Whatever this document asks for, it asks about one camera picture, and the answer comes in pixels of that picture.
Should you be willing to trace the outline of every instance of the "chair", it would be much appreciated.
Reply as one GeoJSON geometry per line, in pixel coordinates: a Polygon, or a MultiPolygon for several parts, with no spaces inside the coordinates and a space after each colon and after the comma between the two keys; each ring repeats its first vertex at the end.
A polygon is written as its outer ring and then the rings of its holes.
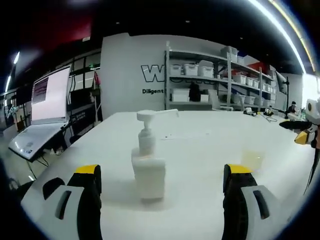
{"type": "Polygon", "coordinates": [[[212,105],[213,111],[233,111],[234,108],[232,106],[221,106],[218,98],[217,90],[208,90],[209,98],[212,105]]]}

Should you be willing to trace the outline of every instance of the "ceiling light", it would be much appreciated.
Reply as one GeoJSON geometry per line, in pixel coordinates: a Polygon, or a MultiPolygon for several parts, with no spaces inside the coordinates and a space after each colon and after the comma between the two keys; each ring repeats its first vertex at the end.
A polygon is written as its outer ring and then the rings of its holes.
{"type": "Polygon", "coordinates": [[[11,75],[8,77],[8,80],[6,81],[5,92],[8,92],[8,87],[9,87],[10,80],[11,80],[11,75]]]}
{"type": "Polygon", "coordinates": [[[13,64],[17,64],[17,62],[19,60],[19,55],[20,55],[20,52],[18,51],[18,53],[16,54],[16,56],[14,58],[13,64]]]}
{"type": "Polygon", "coordinates": [[[315,68],[315,63],[313,61],[313,59],[311,58],[311,54],[308,50],[307,44],[305,43],[304,37],[301,35],[301,33],[299,32],[298,28],[295,26],[295,24],[292,22],[292,20],[290,19],[290,17],[286,14],[286,12],[276,3],[276,1],[274,0],[269,0],[269,2],[282,14],[282,16],[287,20],[287,22],[290,24],[290,26],[293,28],[293,30],[295,31],[296,35],[298,36],[298,38],[301,41],[301,44],[306,52],[306,54],[308,55],[308,58],[310,60],[311,66],[312,66],[312,70],[315,72],[316,68],[315,68]]]}
{"type": "Polygon", "coordinates": [[[288,33],[284,30],[284,28],[281,26],[281,24],[277,21],[277,19],[264,7],[262,6],[257,0],[247,0],[248,2],[250,2],[253,6],[255,6],[263,15],[265,15],[270,22],[272,22],[272,24],[279,30],[280,33],[282,33],[282,35],[284,36],[284,38],[286,39],[286,41],[288,42],[288,44],[290,45],[290,47],[292,48],[300,66],[301,66],[301,70],[302,73],[306,73],[306,69],[305,66],[302,62],[302,59],[298,53],[298,50],[296,48],[296,46],[294,45],[294,43],[292,42],[291,38],[289,37],[288,33]]]}

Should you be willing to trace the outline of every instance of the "white wall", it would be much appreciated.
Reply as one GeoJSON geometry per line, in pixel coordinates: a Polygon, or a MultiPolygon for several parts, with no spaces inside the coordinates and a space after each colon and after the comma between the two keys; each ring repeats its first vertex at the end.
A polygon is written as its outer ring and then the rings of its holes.
{"type": "Polygon", "coordinates": [[[164,90],[163,65],[167,41],[172,49],[213,55],[219,55],[220,49],[224,47],[219,43],[185,36],[129,36],[122,33],[105,37],[100,61],[101,108],[104,118],[117,112],[164,109],[164,93],[143,94],[143,89],[164,90]],[[153,80],[154,73],[149,74],[146,66],[151,71],[158,72],[157,79],[153,80]]]}
{"type": "Polygon", "coordinates": [[[290,74],[290,73],[281,73],[285,78],[288,77],[289,80],[289,106],[292,101],[296,102],[298,108],[305,107],[303,104],[303,78],[302,75],[290,74]]]}

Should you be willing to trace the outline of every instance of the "desk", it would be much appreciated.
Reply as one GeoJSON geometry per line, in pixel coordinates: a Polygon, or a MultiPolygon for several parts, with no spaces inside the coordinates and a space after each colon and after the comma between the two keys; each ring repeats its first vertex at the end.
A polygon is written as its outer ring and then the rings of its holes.
{"type": "Polygon", "coordinates": [[[165,197],[142,203],[137,195],[131,150],[144,127],[136,113],[116,113],[93,128],[50,165],[26,193],[22,206],[37,220],[44,202],[42,186],[74,170],[99,164],[102,174],[101,233],[104,239],[221,239],[224,230],[223,169],[239,164],[243,149],[265,153],[253,173],[287,209],[305,190],[314,150],[294,143],[297,136],[278,122],[230,111],[181,111],[158,115],[151,123],[156,155],[166,161],[165,197]]]}

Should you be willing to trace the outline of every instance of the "white pump bottle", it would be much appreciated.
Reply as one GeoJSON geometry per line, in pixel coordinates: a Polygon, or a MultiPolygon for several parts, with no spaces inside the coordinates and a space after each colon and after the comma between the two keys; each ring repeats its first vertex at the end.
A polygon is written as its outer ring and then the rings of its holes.
{"type": "Polygon", "coordinates": [[[131,152],[131,161],[139,195],[142,199],[160,199],[165,195],[166,163],[154,156],[156,137],[150,128],[150,122],[158,114],[176,113],[177,109],[164,111],[142,110],[136,118],[144,122],[144,129],[138,135],[139,148],[131,152]]]}

